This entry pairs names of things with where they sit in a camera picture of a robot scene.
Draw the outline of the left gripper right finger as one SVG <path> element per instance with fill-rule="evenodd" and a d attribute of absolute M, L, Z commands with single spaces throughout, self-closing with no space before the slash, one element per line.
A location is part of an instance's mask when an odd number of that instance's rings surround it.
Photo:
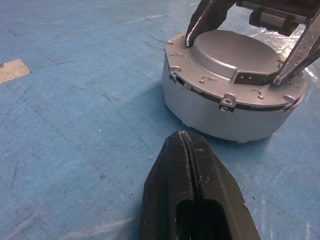
<path fill-rule="evenodd" d="M 235 178 L 206 140 L 184 132 L 193 187 L 190 240 L 261 240 Z"/>

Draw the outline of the beige tape piece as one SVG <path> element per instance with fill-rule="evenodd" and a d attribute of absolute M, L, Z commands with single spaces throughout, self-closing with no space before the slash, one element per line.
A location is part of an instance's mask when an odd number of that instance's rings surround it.
<path fill-rule="evenodd" d="M 0 63 L 0 84 L 21 78 L 31 73 L 31 70 L 21 59 Z"/>

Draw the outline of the blue table mat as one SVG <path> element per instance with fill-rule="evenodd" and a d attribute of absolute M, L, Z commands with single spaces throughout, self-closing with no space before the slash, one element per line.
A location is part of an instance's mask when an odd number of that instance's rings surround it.
<path fill-rule="evenodd" d="M 199 0 L 0 0 L 0 240 L 137 240 L 145 179 L 186 127 L 162 95 L 164 44 Z M 320 61 L 271 137 L 208 137 L 263 240 L 320 240 Z"/>

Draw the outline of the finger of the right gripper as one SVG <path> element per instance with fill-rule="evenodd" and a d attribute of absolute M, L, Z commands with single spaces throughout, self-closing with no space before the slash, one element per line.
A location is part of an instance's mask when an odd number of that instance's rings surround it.
<path fill-rule="evenodd" d="M 276 73 L 273 83 L 281 85 L 320 58 L 320 14 L 316 14 Z"/>
<path fill-rule="evenodd" d="M 201 0 L 193 13 L 186 34 L 185 45 L 193 46 L 197 36 L 216 30 L 226 20 L 228 11 L 237 0 Z"/>

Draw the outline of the silver motor stator housing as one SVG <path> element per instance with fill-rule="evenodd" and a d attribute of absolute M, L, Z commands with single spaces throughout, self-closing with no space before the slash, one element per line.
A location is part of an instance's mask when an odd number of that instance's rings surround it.
<path fill-rule="evenodd" d="M 286 110 L 228 110 L 172 79 L 166 60 L 163 64 L 162 89 L 166 106 L 183 124 L 207 135 L 240 143 L 271 136 L 301 103 L 299 99 Z"/>

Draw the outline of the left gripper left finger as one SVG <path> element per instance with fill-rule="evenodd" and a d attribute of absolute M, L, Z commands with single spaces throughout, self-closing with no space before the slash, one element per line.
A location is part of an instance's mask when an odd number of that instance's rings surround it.
<path fill-rule="evenodd" d="M 196 240 L 192 131 L 168 136 L 145 180 L 139 240 Z"/>

